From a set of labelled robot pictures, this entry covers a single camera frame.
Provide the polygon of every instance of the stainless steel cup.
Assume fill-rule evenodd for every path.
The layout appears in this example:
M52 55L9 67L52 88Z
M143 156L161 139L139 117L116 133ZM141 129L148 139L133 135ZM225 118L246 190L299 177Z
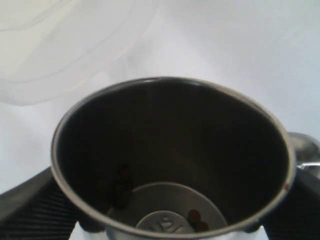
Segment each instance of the stainless steel cup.
M86 97L59 123L51 154L83 228L111 240L246 230L282 201L296 172L291 139L271 113L223 86L178 77Z

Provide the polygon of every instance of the translucent plastic container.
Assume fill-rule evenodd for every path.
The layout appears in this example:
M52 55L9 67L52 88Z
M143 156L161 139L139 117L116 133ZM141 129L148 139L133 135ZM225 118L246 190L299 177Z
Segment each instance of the translucent plastic container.
M29 105L81 85L125 52L157 0L3 0L0 102Z

